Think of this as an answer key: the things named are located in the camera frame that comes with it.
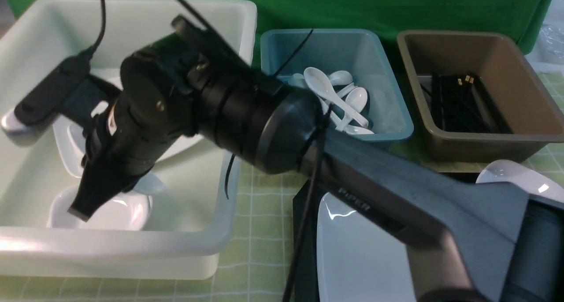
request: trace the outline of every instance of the screw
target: screw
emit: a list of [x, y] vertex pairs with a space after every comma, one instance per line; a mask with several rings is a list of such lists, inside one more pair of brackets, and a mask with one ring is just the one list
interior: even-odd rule
[[163, 101], [157, 101], [157, 110], [158, 111], [165, 111], [165, 105], [163, 104]]

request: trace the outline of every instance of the green backdrop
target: green backdrop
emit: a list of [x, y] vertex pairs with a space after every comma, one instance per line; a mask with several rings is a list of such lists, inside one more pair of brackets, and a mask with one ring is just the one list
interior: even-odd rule
[[[35, 0], [8, 0], [16, 17]], [[257, 34], [270, 29], [356, 27], [382, 39], [393, 66], [395, 38], [405, 29], [494, 31], [528, 53], [551, 0], [251, 0], [258, 7]]]

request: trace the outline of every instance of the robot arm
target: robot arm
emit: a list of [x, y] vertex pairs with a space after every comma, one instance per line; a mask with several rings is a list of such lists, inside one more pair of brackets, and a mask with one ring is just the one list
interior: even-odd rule
[[[122, 92], [91, 77], [78, 55], [78, 68], [61, 69], [66, 59], [3, 118], [16, 143], [33, 143], [59, 114], [85, 128], [85, 170], [69, 212], [90, 218], [181, 135], [200, 133], [266, 173], [309, 175], [322, 153], [322, 184], [407, 245], [419, 301], [552, 298], [564, 252], [562, 204], [509, 183], [465, 185], [332, 130], [319, 149], [315, 95], [251, 70], [181, 16], [173, 27], [123, 61]], [[89, 119], [83, 111], [99, 101], [110, 105]]]

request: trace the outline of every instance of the blue plastic bin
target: blue plastic bin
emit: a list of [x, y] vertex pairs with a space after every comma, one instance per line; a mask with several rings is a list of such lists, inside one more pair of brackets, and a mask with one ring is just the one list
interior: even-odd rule
[[[262, 71], [267, 75], [275, 73], [309, 31], [264, 33], [260, 39]], [[368, 117], [374, 123], [375, 134], [358, 136], [360, 140], [387, 149], [393, 142], [403, 141], [413, 134], [413, 121], [386, 53], [374, 33], [360, 29], [316, 29], [282, 71], [280, 79], [287, 81], [294, 73], [304, 73], [307, 67], [316, 67], [326, 74], [349, 71], [355, 85], [366, 88], [370, 100]]]

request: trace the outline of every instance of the white bowl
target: white bowl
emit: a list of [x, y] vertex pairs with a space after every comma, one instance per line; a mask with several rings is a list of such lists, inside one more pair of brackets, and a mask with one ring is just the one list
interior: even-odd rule
[[489, 182], [511, 182], [530, 194], [564, 202], [564, 188], [558, 183], [513, 161], [497, 160], [483, 169], [476, 183]]
[[116, 195], [83, 222], [67, 212], [77, 192], [78, 185], [71, 186], [53, 200], [47, 228], [141, 230], [151, 214], [151, 196], [131, 191]]

